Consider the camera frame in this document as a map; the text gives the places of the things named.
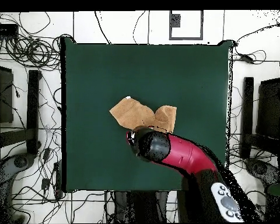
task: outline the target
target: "green table surface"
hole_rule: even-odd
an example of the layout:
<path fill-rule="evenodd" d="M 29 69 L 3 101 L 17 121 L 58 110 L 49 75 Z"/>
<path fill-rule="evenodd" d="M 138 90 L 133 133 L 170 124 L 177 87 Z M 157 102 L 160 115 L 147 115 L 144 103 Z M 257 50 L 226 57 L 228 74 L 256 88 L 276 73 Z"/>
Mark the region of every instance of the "green table surface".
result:
<path fill-rule="evenodd" d="M 228 55 L 221 45 L 66 44 L 66 189 L 180 190 L 179 172 L 136 158 L 109 110 L 131 96 L 177 107 L 173 134 L 225 162 Z"/>

